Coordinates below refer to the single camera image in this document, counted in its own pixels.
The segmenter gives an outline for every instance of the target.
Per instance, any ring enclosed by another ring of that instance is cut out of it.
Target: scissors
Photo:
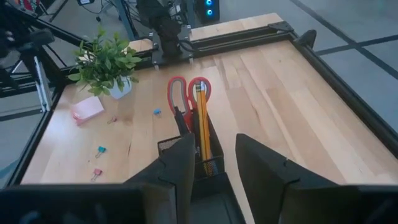
[[[175,104],[173,100],[173,85],[176,82],[180,82],[181,84],[181,97],[182,97],[182,102],[184,104],[184,109],[185,111],[182,113],[184,117],[184,121],[186,122],[189,130],[192,131],[192,114],[191,114],[191,109],[189,107],[189,101],[191,101],[192,109],[197,108],[197,101],[194,97],[194,86],[196,82],[203,82],[205,84],[206,88],[206,102],[209,100],[210,95],[211,95],[211,85],[209,80],[203,77],[196,77],[191,82],[189,83],[188,86],[188,94],[187,94],[187,81],[184,79],[184,77],[177,76],[173,77],[170,79],[169,84],[167,85],[167,99],[169,101],[169,106],[170,110],[172,110],[173,114],[175,115]]]

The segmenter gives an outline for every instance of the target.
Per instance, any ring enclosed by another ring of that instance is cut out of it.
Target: potted plant
[[[98,35],[90,42],[91,51],[83,50],[83,41],[80,43],[79,50],[74,51],[79,73],[68,78],[77,81],[77,85],[90,85],[88,91],[95,96],[104,93],[120,99],[131,91],[131,82],[138,82],[132,74],[141,58],[134,57],[136,51],[128,47],[129,42],[121,40],[117,32],[113,40],[103,40],[104,35],[105,30],[100,27]]]

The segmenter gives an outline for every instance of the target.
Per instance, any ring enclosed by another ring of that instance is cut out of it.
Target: wooden tabletop
[[[192,39],[281,20],[267,14],[202,27],[192,30]],[[146,50],[151,43],[142,40],[131,46]],[[236,133],[245,133],[339,184],[398,182],[394,156],[288,41],[195,59],[193,65],[140,70],[136,75],[140,81],[130,94],[118,101],[100,97],[106,112],[80,127],[73,122],[70,106],[91,95],[67,86],[22,183],[90,182],[97,167],[104,171],[97,182],[124,182],[139,172],[157,158],[158,141],[178,135],[166,96],[167,82],[176,75],[188,82],[206,77],[212,84],[208,112],[248,223],[254,221],[236,164]],[[161,117],[153,115],[156,108]],[[114,115],[119,120],[107,124]],[[95,159],[98,146],[108,150]]]

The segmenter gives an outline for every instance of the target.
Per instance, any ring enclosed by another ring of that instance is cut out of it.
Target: pencil
[[[198,107],[198,117],[199,117],[199,132],[200,135],[200,153],[202,161],[206,160],[206,149],[205,149],[205,129],[203,127],[203,111],[202,111],[202,98],[201,98],[201,86],[200,81],[196,83],[196,91],[197,91],[197,107]]]
[[[209,132],[209,123],[207,119],[207,107],[206,107],[206,91],[205,91],[205,83],[201,83],[201,109],[203,114],[203,127],[204,127],[204,134],[205,134],[205,153],[206,153],[206,160],[211,159],[211,151],[210,151],[210,132]],[[210,162],[205,164],[205,170],[207,176],[213,175],[213,169],[211,168]]]
[[[205,83],[201,83],[201,108],[203,110],[203,127],[205,129],[205,150],[206,150],[206,159],[211,159],[211,151],[210,151],[210,132],[209,132],[209,123],[207,120],[207,102],[206,102],[206,92],[205,92]]]

